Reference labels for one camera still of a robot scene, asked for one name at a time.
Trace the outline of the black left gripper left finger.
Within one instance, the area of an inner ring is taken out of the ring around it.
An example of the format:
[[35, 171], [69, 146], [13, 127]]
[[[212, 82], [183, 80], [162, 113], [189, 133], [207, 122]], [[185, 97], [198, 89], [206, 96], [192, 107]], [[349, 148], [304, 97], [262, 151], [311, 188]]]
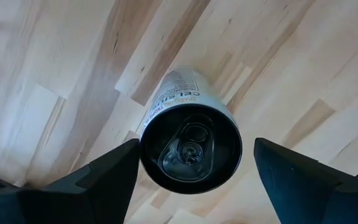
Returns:
[[45, 187], [0, 179], [0, 224], [123, 224], [139, 168], [130, 139]]

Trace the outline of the white slim can orange print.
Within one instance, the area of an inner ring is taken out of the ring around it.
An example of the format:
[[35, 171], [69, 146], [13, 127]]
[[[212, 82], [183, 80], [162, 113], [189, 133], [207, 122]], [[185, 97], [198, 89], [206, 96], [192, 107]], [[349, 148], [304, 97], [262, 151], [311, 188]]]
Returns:
[[201, 194], [228, 181], [241, 157], [237, 124], [204, 75], [190, 67], [168, 72], [140, 139], [150, 178], [171, 192]]

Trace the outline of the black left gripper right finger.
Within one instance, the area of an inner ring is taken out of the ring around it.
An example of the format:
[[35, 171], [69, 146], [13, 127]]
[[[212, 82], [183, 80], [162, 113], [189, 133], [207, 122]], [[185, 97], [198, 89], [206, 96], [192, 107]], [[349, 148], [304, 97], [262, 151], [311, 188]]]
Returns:
[[255, 139], [254, 159], [281, 224], [358, 224], [358, 174], [265, 138]]

